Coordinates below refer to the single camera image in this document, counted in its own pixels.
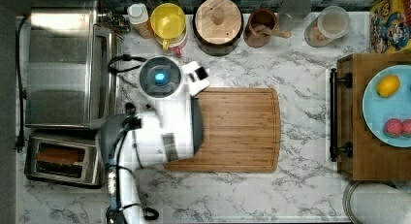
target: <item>colorful box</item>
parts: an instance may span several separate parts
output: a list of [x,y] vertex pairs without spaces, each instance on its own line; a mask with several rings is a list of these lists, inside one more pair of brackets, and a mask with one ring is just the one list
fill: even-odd
[[384,0],[370,12],[371,52],[411,52],[410,0]]

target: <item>stainless steel appliance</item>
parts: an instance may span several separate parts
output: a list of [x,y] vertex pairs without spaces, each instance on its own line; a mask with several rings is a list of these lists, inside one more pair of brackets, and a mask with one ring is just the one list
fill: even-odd
[[100,188],[106,181],[95,131],[41,130],[30,135],[24,174],[29,179]]
[[114,114],[119,84],[108,63],[123,39],[103,16],[97,1],[33,4],[27,127],[97,129]]

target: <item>wooden cutting board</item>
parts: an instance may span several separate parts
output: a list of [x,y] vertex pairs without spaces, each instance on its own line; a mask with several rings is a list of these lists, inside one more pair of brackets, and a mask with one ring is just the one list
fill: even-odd
[[281,120],[274,89],[208,88],[199,96],[205,138],[190,159],[165,165],[184,172],[274,172]]

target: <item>black handle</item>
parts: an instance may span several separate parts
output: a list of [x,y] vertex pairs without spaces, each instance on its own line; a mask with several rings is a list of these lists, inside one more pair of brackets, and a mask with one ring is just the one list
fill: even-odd
[[[353,75],[351,73],[345,74],[344,78],[338,79],[336,74],[336,69],[332,68],[330,74],[330,84],[331,84],[331,144],[330,144],[330,154],[333,162],[336,162],[338,155],[338,102],[337,102],[337,86],[339,83],[345,85],[345,88],[351,88],[353,86]],[[352,156],[352,145],[351,150],[347,149],[347,156]],[[347,144],[341,149],[341,152],[345,152]]]
[[330,144],[330,154],[333,162],[336,162],[336,157],[337,157],[337,135],[338,135],[338,130],[337,130],[337,118],[338,118],[338,107],[337,107],[337,77],[336,77],[336,69],[333,68],[331,75],[330,75],[330,84],[331,84],[331,144]]

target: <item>red fruit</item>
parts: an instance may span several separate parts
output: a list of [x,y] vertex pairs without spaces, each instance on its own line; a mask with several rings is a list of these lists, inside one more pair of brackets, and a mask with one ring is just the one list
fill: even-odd
[[392,138],[398,138],[402,134],[402,122],[399,119],[391,118],[384,127],[384,133]]
[[402,121],[402,136],[411,138],[411,119]]

